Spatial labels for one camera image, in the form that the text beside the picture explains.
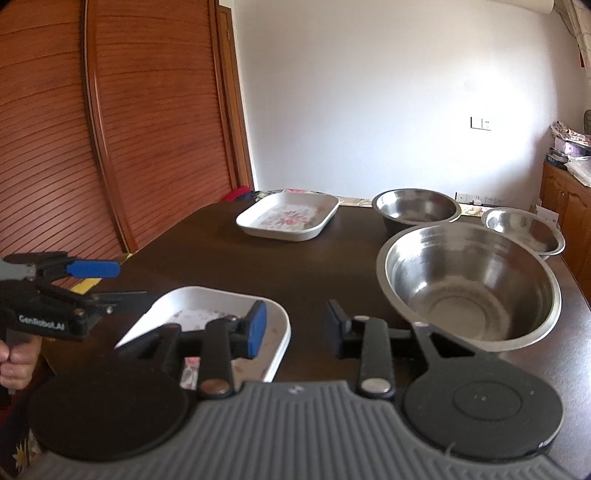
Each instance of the hand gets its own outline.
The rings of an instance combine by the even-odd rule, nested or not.
[[[33,377],[37,357],[41,351],[41,337],[31,335],[28,343],[8,349],[0,342],[0,384],[13,390],[23,390]]]

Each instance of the stainless steel bowl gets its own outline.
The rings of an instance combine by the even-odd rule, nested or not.
[[[525,210],[493,208],[482,216],[482,224],[516,242],[526,244],[544,260],[561,254],[566,246],[560,230]]]
[[[405,320],[431,323],[489,352],[536,343],[560,315],[550,267],[528,247],[479,225],[400,232],[380,250],[377,274]]]
[[[454,222],[462,214],[454,199],[431,190],[390,190],[374,198],[372,206],[391,235],[426,223]]]

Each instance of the white plastic tray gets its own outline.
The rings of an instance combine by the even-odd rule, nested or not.
[[[303,242],[316,237],[335,215],[339,199],[324,193],[274,193],[236,218],[246,233]]]
[[[257,358],[239,358],[232,361],[234,382],[236,387],[245,380],[270,382],[287,349],[291,326],[287,312],[281,305],[261,297],[204,287],[178,288],[154,302],[116,347],[165,323],[179,323],[183,331],[200,330],[205,328],[208,321],[220,318],[224,314],[245,316],[257,300],[262,300],[267,305],[267,329]],[[196,387],[198,370],[198,359],[187,359],[181,380],[184,388]]]

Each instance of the black circular base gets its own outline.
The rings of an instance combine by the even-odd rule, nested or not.
[[[452,455],[488,462],[538,452],[558,433],[558,394],[495,357],[442,359],[414,381],[403,400],[408,421]]]
[[[128,458],[167,440],[187,413],[178,382],[148,361],[117,359],[59,375],[29,403],[29,422],[47,449],[90,462]]]

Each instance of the small metal bowl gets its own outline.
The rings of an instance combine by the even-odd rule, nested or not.
[[[427,223],[454,222],[462,214],[454,199],[431,190],[389,190],[374,198],[372,206],[391,235]]]
[[[561,254],[564,236],[554,225],[517,208],[493,208],[482,216],[482,224],[530,247],[542,259]]]

